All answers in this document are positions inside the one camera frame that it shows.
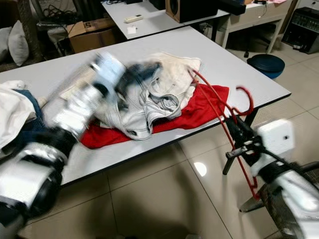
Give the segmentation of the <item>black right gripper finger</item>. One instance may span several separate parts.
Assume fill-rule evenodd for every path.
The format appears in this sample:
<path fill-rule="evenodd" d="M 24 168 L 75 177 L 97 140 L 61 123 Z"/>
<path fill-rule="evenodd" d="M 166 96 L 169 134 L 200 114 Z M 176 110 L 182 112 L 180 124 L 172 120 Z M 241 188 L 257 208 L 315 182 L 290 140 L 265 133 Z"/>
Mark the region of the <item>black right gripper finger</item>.
<path fill-rule="evenodd" d="M 233 146 L 243 146 L 244 142 L 255 137 L 255 132 L 242 118 L 226 118 L 225 125 L 230 132 Z"/>

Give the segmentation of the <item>red plastic hanger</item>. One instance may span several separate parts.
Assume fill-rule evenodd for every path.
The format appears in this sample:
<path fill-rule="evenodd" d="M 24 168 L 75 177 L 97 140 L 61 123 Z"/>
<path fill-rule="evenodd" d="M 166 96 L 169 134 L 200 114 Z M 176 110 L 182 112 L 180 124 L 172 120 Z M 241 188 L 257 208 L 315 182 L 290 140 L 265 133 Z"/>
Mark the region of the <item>red plastic hanger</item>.
<path fill-rule="evenodd" d="M 248 97 L 248 102 L 249 102 L 249 107 L 246 111 L 240 112 L 236 107 L 231 107 L 228 103 L 224 102 L 221 100 L 219 94 L 215 91 L 215 89 L 212 87 L 212 85 L 205 79 L 205 77 L 203 77 L 197 70 L 195 70 L 194 68 L 189 67 L 189 74 L 192 72 L 194 75 L 197 75 L 197 77 L 201 80 L 203 80 L 203 82 L 205 82 L 205 84 L 207 84 L 207 86 L 212 90 L 212 92 L 214 93 L 214 95 L 216 96 L 217 100 L 220 103 L 223 103 L 224 107 L 226 107 L 226 109 L 229 110 L 230 112 L 230 116 L 231 119 L 235 122 L 238 121 L 238 116 L 248 116 L 248 114 L 251 114 L 254 111 L 254 100 L 253 100 L 253 96 L 252 94 L 248 91 L 248 89 L 246 89 L 246 87 L 244 86 L 237 86 L 236 89 L 238 91 L 243 91 L 247 97 Z M 232 146 L 232 149 L 235 150 L 235 145 L 234 145 L 234 141 L 232 139 L 232 136 L 228 130 L 228 127 L 226 127 L 226 123 L 225 120 L 227 119 L 227 116 L 224 113 L 219 113 L 217 110 L 219 109 L 219 105 L 217 103 L 213 104 L 210 100 L 210 97 L 207 94 L 204 94 L 205 99 L 207 100 L 207 102 L 209 103 L 210 107 L 212 108 L 212 110 L 214 111 L 217 120 L 219 121 L 220 125 L 222 126 L 223 130 L 225 131 L 226 137 L 228 138 L 229 143 Z M 246 179 L 246 182 L 249 186 L 250 192 L 253 196 L 253 199 L 255 200 L 259 200 L 260 196 L 258 196 L 256 189 L 257 189 L 257 178 L 256 177 L 252 177 L 252 180 L 249 179 L 249 175 L 246 171 L 246 169 L 244 168 L 244 164 L 242 164 L 241 158 L 238 159 L 239 164 L 241 166 L 242 169 L 242 173 Z"/>

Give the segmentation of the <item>pale denim jeans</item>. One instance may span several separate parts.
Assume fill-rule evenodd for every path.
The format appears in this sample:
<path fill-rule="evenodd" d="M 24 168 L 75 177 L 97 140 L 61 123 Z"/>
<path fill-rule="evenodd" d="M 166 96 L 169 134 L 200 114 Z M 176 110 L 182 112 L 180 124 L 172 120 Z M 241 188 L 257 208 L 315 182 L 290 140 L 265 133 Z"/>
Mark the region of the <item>pale denim jeans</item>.
<path fill-rule="evenodd" d="M 154 121 L 180 116 L 182 109 L 177 94 L 159 92 L 161 73 L 162 65 L 155 62 L 155 79 L 143 91 L 123 91 L 122 75 L 114 98 L 108 98 L 98 107 L 95 118 L 104 127 L 118 129 L 130 139 L 150 138 Z"/>

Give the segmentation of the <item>red shirt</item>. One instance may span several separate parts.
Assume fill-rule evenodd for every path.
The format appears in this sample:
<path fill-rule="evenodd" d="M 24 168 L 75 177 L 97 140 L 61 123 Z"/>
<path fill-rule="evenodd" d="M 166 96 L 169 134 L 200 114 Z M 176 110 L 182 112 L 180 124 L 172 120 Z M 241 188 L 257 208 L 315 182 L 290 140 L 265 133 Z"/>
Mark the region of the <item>red shirt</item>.
<path fill-rule="evenodd" d="M 206 100 L 206 96 L 211 96 L 212 94 L 213 92 L 208 86 L 199 84 L 195 88 L 188 105 L 182 109 L 181 115 L 171 120 L 163 118 L 154 121 L 153 133 L 173 129 L 195 129 L 216 119 L 217 115 Z M 94 149 L 126 141 L 130 141 L 130 137 L 123 134 L 120 130 L 100 127 L 97 123 L 93 123 L 82 136 L 80 143 Z"/>

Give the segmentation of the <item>cream shirt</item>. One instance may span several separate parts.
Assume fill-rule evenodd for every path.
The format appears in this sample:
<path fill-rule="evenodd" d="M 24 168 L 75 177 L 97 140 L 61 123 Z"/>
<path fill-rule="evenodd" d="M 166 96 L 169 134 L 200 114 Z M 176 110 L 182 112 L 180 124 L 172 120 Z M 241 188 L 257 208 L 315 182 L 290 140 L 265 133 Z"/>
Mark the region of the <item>cream shirt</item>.
<path fill-rule="evenodd" d="M 189 67 L 198 70 L 201 66 L 199 58 L 178 57 L 165 52 L 158 52 L 148 55 L 142 62 L 159 62 L 162 65 L 162 73 L 160 74 L 160 93 L 177 94 L 181 100 L 181 107 L 184 109 L 194 94 L 194 86 L 196 82 L 193 80 L 193 74 L 189 74 Z M 96 73 L 91 67 L 78 68 L 71 76 L 70 82 L 62 87 L 61 98 L 68 99 L 73 93 L 80 91 L 81 87 L 94 82 Z M 126 68 L 132 64 L 123 64 Z"/>

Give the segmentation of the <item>white shirt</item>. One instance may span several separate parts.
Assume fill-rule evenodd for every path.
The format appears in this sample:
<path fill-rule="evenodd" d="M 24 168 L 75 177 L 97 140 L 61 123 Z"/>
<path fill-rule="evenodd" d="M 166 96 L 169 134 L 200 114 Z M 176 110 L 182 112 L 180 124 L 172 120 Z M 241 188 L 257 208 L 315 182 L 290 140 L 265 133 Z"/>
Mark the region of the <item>white shirt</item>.
<path fill-rule="evenodd" d="M 19 80 L 0 84 L 0 126 L 2 129 L 0 147 L 13 141 L 23 125 L 36 118 L 35 107 L 39 105 L 39 102 L 18 92 L 25 89 L 25 82 Z"/>

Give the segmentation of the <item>brown cardboard box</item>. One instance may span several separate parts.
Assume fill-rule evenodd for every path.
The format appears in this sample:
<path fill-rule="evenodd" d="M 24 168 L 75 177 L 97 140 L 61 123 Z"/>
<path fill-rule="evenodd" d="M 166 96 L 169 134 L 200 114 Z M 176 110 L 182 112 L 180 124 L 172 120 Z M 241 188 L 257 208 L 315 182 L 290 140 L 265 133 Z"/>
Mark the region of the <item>brown cardboard box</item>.
<path fill-rule="evenodd" d="M 118 43 L 113 28 L 116 24 L 111 18 L 101 18 L 89 22 L 77 22 L 67 27 L 68 38 L 73 51 L 78 54 L 103 46 Z"/>

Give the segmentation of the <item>blue lidded bin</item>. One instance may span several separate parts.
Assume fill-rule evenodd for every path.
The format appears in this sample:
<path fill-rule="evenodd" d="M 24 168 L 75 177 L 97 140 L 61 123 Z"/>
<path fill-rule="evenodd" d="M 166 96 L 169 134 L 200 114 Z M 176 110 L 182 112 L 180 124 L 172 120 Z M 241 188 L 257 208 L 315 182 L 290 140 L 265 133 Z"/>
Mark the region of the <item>blue lidded bin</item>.
<path fill-rule="evenodd" d="M 247 63 L 272 80 L 280 76 L 286 66 L 280 57 L 270 54 L 254 55 L 247 60 Z"/>

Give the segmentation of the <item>grey table black legs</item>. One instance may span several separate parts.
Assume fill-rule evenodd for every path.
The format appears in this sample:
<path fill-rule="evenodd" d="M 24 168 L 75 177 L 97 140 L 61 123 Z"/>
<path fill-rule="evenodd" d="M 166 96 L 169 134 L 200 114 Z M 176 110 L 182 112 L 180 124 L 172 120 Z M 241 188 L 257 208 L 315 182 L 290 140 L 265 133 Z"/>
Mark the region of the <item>grey table black legs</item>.
<path fill-rule="evenodd" d="M 100 48 L 109 52 L 119 61 L 128 64 L 156 52 L 167 52 L 177 56 L 199 58 L 203 64 L 201 74 L 208 82 L 232 89 L 228 104 L 246 109 L 248 102 L 243 93 L 235 90 L 237 86 L 248 89 L 253 97 L 254 107 L 259 109 L 278 100 L 289 97 L 290 92 L 260 71 L 241 61 L 238 57 L 217 45 L 191 27 L 169 30 Z M 22 80 L 35 97 L 46 97 L 80 66 L 86 65 L 96 54 L 95 50 L 68 55 L 51 61 L 16 68 L 0 73 L 0 81 Z M 163 146 L 186 139 L 219 125 L 210 121 L 196 129 L 174 129 L 153 134 L 148 140 L 128 141 L 116 145 L 91 150 L 77 145 L 70 154 L 70 161 L 62 175 L 64 185 L 73 184 L 92 175 L 114 168 L 151 153 Z"/>

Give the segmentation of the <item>blue denim jeans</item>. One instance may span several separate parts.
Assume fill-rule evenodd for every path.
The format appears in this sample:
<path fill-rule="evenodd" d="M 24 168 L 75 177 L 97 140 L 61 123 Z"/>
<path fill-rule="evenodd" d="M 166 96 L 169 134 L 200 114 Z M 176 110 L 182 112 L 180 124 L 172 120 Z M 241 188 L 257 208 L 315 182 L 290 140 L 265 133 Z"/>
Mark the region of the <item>blue denim jeans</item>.
<path fill-rule="evenodd" d="M 41 106 L 38 100 L 28 90 L 20 90 L 20 94 L 23 94 L 34 107 L 35 117 L 33 119 L 27 119 L 22 129 L 20 130 L 20 139 L 23 143 L 32 142 L 35 135 L 39 132 L 46 130 L 45 116 L 41 110 Z"/>

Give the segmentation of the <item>wooden speaker box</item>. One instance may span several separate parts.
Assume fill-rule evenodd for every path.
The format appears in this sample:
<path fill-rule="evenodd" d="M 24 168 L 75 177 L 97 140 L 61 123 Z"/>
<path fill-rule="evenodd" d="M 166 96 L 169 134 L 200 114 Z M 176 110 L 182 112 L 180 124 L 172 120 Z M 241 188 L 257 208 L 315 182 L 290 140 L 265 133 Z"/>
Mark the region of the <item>wooden speaker box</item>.
<path fill-rule="evenodd" d="M 215 16 L 218 10 L 214 0 L 165 0 L 165 7 L 178 23 Z"/>

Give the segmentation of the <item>grey pillow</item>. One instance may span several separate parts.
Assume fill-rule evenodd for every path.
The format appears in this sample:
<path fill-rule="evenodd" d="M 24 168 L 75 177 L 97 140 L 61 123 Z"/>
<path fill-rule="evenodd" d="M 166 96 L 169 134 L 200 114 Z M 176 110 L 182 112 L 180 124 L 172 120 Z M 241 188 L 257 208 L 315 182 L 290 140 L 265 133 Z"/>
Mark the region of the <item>grey pillow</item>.
<path fill-rule="evenodd" d="M 9 33 L 7 47 L 17 66 L 22 66 L 27 61 L 29 57 L 29 45 L 20 20 L 16 21 Z"/>
<path fill-rule="evenodd" d="M 0 61 L 9 55 L 8 39 L 13 27 L 5 27 L 0 29 Z"/>

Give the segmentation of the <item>black electronic device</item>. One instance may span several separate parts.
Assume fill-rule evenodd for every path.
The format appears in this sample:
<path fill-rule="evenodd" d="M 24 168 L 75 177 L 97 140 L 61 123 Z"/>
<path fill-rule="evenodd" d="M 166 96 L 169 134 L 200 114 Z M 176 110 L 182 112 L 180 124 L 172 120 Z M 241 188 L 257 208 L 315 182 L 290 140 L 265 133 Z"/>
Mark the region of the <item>black electronic device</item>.
<path fill-rule="evenodd" d="M 296 9 L 281 41 L 305 54 L 319 52 L 319 10 Z"/>

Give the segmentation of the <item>beige desk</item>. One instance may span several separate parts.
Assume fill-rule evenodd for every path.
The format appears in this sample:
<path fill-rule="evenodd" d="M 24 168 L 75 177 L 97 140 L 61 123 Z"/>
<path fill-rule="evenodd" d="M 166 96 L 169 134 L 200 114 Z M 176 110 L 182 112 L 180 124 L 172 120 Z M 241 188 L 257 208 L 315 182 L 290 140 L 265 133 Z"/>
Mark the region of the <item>beige desk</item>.
<path fill-rule="evenodd" d="M 225 47 L 228 36 L 230 33 L 237 30 L 248 29 L 253 26 L 258 26 L 267 23 L 275 23 L 276 28 L 273 36 L 270 39 L 270 43 L 266 50 L 267 54 L 270 54 L 280 30 L 284 25 L 284 20 L 289 13 L 289 9 L 294 9 L 297 0 L 284 0 L 281 3 L 275 3 L 272 1 L 267 4 L 251 3 L 246 6 L 246 12 L 240 15 L 230 14 L 219 19 L 219 29 L 214 41 Z"/>

